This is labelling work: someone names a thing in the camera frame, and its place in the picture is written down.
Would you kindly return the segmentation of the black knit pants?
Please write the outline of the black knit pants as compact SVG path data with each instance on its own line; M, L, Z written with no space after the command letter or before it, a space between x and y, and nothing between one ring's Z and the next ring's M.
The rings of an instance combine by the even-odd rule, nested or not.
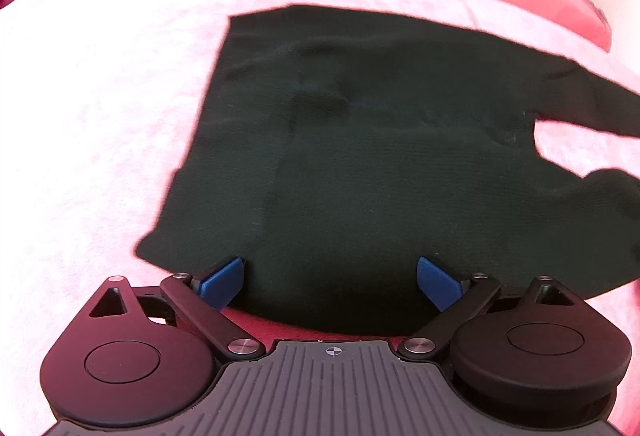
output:
M192 144L138 257L244 259L235 307L402 335L433 315L416 264L593 297L639 274L639 182L543 159L539 119L634 137L639 98L469 29L321 6L231 19Z

